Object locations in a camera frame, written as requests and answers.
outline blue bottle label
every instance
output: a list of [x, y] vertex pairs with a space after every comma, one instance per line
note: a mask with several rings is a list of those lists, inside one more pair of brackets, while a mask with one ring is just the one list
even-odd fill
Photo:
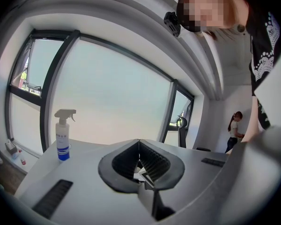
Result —
[[70, 158], [70, 149], [69, 147], [66, 148], [57, 148], [57, 154], [58, 154], [58, 158], [61, 161], [66, 161], [67, 159]]

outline frosted window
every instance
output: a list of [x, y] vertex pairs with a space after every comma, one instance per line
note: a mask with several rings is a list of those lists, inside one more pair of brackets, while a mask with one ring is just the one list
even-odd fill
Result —
[[173, 113], [172, 113], [170, 122], [176, 123], [178, 116], [180, 116], [183, 113], [183, 111], [185, 111], [185, 113], [186, 113], [186, 109], [190, 103], [191, 103], [191, 101], [187, 97], [185, 97], [179, 91], [177, 91], [174, 108], [173, 108]]
[[179, 147], [178, 144], [178, 131], [168, 131], [167, 136], [164, 141], [165, 144], [173, 145]]
[[59, 71], [51, 106], [54, 113], [77, 110], [68, 119], [70, 138], [111, 144], [135, 138], [157, 140], [170, 82], [144, 65], [108, 48], [78, 41]]
[[31, 86], [43, 84], [52, 63], [63, 41], [37, 39], [35, 40], [29, 57], [27, 82]]
[[11, 94], [11, 126], [15, 141], [42, 155], [39, 111], [39, 106]]

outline jeans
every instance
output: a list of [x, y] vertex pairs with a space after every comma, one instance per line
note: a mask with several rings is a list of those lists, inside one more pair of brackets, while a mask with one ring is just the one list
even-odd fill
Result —
[[230, 137], [228, 142], [227, 142], [227, 149], [226, 149], [225, 153], [230, 151], [234, 147], [235, 144], [237, 144], [237, 138], [236, 137]]

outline white t-shirt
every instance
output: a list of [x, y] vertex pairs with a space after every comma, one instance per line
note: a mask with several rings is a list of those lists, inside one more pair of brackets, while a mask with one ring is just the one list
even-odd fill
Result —
[[231, 130], [230, 130], [230, 137], [236, 137], [235, 135], [234, 135], [234, 129], [235, 128], [238, 128], [238, 122], [236, 122], [236, 121], [232, 121], [231, 122]]

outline spray bottle trigger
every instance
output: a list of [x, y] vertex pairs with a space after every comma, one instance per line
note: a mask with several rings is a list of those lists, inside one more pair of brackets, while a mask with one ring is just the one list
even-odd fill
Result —
[[71, 115], [71, 119], [73, 119], [73, 121], [76, 122], [76, 121], [74, 120], [74, 118], [73, 118], [73, 114]]

